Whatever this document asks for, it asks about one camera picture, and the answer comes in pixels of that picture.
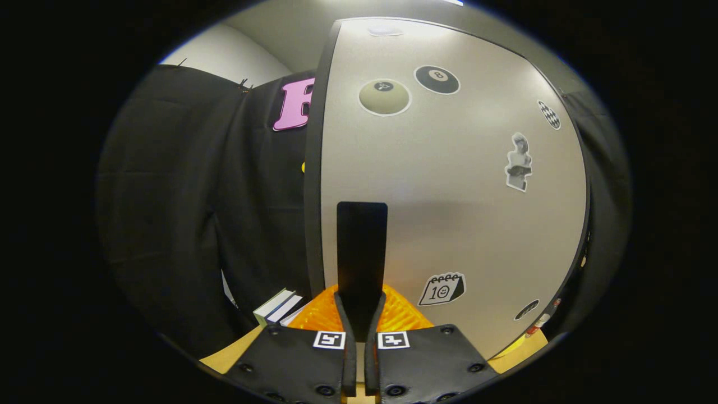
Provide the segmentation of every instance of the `book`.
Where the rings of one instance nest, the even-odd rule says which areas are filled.
[[[289,300],[287,300],[283,305],[278,307],[271,315],[269,315],[269,317],[266,318],[267,323],[278,323],[280,320],[286,317],[287,314],[290,314],[291,310],[296,308],[301,300],[302,297],[299,295],[294,295],[290,297]]]
[[[293,313],[290,314],[289,316],[284,317],[284,319],[281,320],[281,321],[279,322],[279,324],[282,325],[282,326],[284,326],[284,327],[289,327],[289,323],[291,323],[291,322],[294,320],[294,318],[297,317],[297,315],[298,315],[299,313],[301,313],[302,310],[304,310],[304,308],[307,307],[308,305],[309,305],[309,303],[305,304],[305,305],[302,306],[299,310],[293,312]]]
[[[253,313],[254,317],[259,322],[260,326],[266,326],[266,318],[270,316],[277,308],[279,308],[281,305],[283,305],[287,300],[289,300],[290,297],[294,295],[294,292],[287,290],[286,288],[282,289],[274,295],[273,298],[269,299],[266,303],[264,303],[262,306],[259,306]]]

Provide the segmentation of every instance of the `round sticker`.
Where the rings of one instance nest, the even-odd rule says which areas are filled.
[[[393,116],[411,104],[411,94],[401,83],[387,78],[372,80],[359,90],[359,104],[370,114]]]
[[[456,94],[461,88],[453,73],[438,66],[421,66],[414,71],[414,77],[425,89],[445,96]]]

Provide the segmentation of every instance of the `orange object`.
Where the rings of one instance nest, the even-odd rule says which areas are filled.
[[[386,294],[386,302],[379,317],[377,332],[418,330],[434,326],[394,288],[384,284],[381,289]]]
[[[338,288],[339,285],[334,285],[324,289],[301,313],[297,314],[297,317],[289,323],[289,327],[313,331],[344,331],[334,300],[334,293]]]
[[[322,291],[292,320],[289,326],[293,329],[313,331],[344,331],[334,300],[338,288],[338,285],[334,285]],[[386,302],[379,317],[377,332],[408,331],[434,326],[391,286],[385,284],[382,290],[386,294]]]

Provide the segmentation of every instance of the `white wall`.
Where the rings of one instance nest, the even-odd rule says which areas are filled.
[[[192,38],[167,56],[161,65],[203,70],[245,86],[259,86],[291,74],[272,54],[237,29],[217,24]]]

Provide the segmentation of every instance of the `8 ball sticker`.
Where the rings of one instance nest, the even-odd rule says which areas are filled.
[[[388,81],[380,81],[377,84],[374,84],[374,88],[379,91],[391,91],[391,89],[394,88],[394,84],[389,83]]]
[[[421,66],[414,71],[414,77],[425,89],[445,96],[456,94],[461,88],[453,73],[438,66]]]

